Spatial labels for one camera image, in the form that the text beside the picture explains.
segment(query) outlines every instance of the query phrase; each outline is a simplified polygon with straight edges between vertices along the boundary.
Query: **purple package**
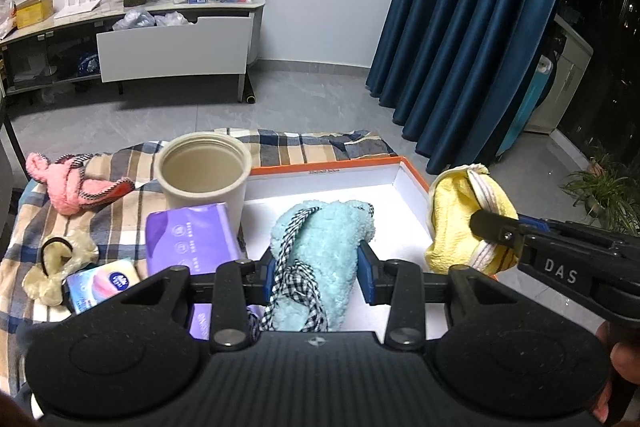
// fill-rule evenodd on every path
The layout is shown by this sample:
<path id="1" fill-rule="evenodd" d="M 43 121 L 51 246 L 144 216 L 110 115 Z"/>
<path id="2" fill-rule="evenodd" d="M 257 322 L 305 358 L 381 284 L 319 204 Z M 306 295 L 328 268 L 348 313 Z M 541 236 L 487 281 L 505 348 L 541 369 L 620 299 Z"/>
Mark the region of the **purple package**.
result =
<path id="1" fill-rule="evenodd" d="M 149 214 L 145 236 L 149 275 L 176 264 L 189 267 L 192 274 L 213 273 L 221 264 L 241 257 L 225 203 Z M 191 336 L 207 340 L 210 319 L 210 304 L 194 305 Z"/>

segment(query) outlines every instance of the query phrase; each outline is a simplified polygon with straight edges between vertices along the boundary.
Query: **tv stand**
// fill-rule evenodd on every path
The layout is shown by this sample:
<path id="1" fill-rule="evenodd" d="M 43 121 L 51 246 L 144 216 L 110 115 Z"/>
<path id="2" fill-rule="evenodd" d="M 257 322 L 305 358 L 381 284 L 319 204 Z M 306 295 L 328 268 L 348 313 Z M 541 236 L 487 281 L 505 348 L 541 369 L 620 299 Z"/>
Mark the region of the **tv stand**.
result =
<path id="1" fill-rule="evenodd" d="M 255 101 L 245 96 L 246 67 L 257 58 L 264 4 L 161 0 L 140 8 L 154 15 L 177 11 L 193 24 L 116 32 L 113 23 L 129 11 L 121 2 L 103 2 L 91 12 L 61 19 L 52 16 L 0 40 L 2 90 L 11 96 L 100 78 L 116 82 L 122 92 L 124 80 L 227 74 L 238 83 L 238 102 Z M 73 59 L 65 58 L 74 46 L 78 51 L 98 51 L 100 73 L 78 76 Z"/>

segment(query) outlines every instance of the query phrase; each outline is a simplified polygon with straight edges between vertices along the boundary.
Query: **yellow box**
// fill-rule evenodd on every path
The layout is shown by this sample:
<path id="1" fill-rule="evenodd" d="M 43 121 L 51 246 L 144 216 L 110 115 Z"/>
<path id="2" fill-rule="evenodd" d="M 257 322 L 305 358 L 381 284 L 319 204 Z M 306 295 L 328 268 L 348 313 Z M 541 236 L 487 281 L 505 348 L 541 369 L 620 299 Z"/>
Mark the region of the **yellow box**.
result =
<path id="1" fill-rule="evenodd" d="M 18 29 L 37 24 L 53 15 L 53 0 L 26 0 L 16 7 Z"/>

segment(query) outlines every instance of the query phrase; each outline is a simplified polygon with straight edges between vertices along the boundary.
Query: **round black cover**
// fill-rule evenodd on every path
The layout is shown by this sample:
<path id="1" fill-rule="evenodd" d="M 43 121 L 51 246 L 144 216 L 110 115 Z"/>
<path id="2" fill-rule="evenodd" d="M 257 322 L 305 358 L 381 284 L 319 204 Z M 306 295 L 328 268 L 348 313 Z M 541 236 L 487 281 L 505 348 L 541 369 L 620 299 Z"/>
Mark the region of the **round black cover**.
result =
<path id="1" fill-rule="evenodd" d="M 436 348 L 444 380 L 470 402 L 511 417 L 591 407 L 609 376 L 604 346 L 560 315 L 523 311 L 494 305 L 447 331 Z"/>
<path id="2" fill-rule="evenodd" d="M 166 403 L 194 377 L 197 341 L 146 306 L 79 315 L 34 341 L 25 373 L 43 409 L 113 419 Z"/>

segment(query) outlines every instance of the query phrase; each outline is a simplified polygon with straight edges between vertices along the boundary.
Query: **light blue towel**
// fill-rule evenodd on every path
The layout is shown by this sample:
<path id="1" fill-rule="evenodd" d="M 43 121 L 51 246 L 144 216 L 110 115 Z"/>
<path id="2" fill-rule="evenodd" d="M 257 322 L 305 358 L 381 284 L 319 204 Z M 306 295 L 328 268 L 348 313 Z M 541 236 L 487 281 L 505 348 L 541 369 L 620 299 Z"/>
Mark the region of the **light blue towel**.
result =
<path id="1" fill-rule="evenodd" d="M 375 234 L 372 206 L 362 201 L 324 203 L 305 201 L 282 214 L 271 230 L 271 252 L 277 259 L 287 225 L 302 208 L 319 206 L 307 218 L 289 255 L 289 265 L 296 259 L 307 263 L 314 271 L 320 297 L 328 319 L 328 330 L 342 326 L 351 287 L 356 277 L 358 245 L 371 241 Z M 300 331 L 309 310 L 306 306 L 281 296 L 273 313 L 277 331 Z"/>

